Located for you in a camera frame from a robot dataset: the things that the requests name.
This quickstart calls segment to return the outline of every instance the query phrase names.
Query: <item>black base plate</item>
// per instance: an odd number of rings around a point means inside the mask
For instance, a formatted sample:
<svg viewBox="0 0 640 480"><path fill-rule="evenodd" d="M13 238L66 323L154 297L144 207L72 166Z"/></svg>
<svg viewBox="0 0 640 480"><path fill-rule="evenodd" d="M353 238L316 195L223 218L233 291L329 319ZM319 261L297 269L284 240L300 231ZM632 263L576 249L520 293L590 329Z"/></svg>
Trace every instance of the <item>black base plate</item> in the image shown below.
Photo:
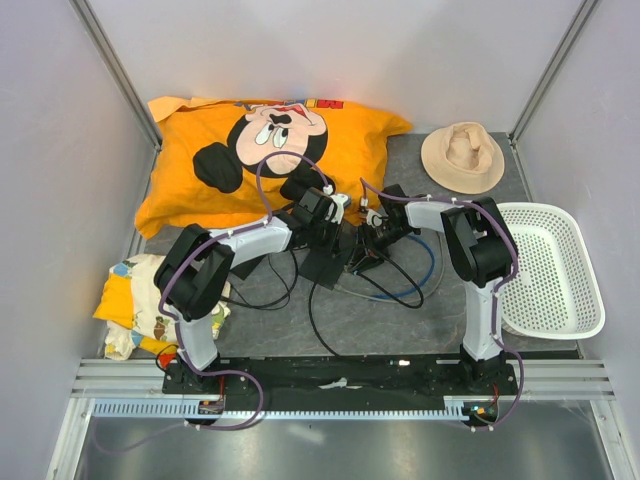
<svg viewBox="0 0 640 480"><path fill-rule="evenodd" d="M265 411L403 411L440 410L443 396L491 397L494 383L501 395L514 395L513 367L480 381L469 381L457 363L440 363L438 355L367 357L228 358L210 370L251 373L265 393ZM400 361L409 365L400 366ZM341 378L359 389L321 389ZM182 362L170 364L162 388L165 394L203 395L220 392L218 378L198 377ZM246 378L225 376L227 411L255 409L258 393Z"/></svg>

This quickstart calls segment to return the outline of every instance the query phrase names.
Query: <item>straw hat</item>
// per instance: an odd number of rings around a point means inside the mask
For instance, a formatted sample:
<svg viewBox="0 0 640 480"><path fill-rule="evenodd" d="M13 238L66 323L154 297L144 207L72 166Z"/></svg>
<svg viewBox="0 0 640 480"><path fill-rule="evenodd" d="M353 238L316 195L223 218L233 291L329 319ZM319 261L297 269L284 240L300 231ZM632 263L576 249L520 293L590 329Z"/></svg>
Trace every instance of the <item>straw hat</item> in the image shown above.
<svg viewBox="0 0 640 480"><path fill-rule="evenodd" d="M504 174L502 150L482 125L456 123L430 134L422 164L434 181L459 193L483 193Z"/></svg>

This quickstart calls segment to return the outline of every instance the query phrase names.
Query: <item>perforated basket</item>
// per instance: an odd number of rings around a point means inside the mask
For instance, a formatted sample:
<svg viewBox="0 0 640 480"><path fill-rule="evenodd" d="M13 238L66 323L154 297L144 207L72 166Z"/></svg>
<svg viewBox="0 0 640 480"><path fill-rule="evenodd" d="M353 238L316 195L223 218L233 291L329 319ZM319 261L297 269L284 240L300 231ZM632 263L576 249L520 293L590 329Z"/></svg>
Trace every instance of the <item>perforated basket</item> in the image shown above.
<svg viewBox="0 0 640 480"><path fill-rule="evenodd" d="M517 335L577 340L604 325L604 306L576 221L539 203L498 205L518 246L520 273L500 295L503 328Z"/></svg>

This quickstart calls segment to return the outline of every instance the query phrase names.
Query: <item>hat brim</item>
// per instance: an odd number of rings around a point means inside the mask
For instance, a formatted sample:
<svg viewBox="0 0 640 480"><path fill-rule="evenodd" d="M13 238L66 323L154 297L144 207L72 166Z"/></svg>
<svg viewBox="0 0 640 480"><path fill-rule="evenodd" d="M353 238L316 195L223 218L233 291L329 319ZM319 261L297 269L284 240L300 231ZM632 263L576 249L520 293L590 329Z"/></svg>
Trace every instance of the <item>hat brim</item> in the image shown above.
<svg viewBox="0 0 640 480"><path fill-rule="evenodd" d="M478 194L495 187L504 175L504 154L491 135L489 141L494 148L491 166L486 172L463 170L445 157L442 142L446 128L429 134L422 143L422 165L427 174L439 185L458 193Z"/></svg>

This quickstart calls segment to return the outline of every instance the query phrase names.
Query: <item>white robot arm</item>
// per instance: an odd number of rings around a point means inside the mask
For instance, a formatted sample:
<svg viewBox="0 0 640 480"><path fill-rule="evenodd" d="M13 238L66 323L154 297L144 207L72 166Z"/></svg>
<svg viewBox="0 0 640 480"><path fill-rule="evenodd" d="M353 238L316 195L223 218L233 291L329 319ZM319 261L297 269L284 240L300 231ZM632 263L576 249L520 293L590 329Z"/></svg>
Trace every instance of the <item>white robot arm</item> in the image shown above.
<svg viewBox="0 0 640 480"><path fill-rule="evenodd" d="M377 247L386 248L415 229L427 228L444 233L456 273L465 281L467 329L462 354L475 366L502 357L491 328L493 287L511 269L511 257L490 225L470 209L436 202L396 203L384 201L387 223L363 225L368 238ZM274 217L265 226L219 240L206 252L199 270L190 267L178 279L168 295L168 303L177 314L184 348L196 368L207 368L219 356L211 336L208 313L217 303L229 271L248 260L294 246L310 245L325 238L326 231L342 221L349 198L328 196L309 189L292 214ZM508 231L493 200L479 200ZM224 234L207 231L197 225L187 227L156 273L154 282L161 291L177 267L206 238Z"/></svg>

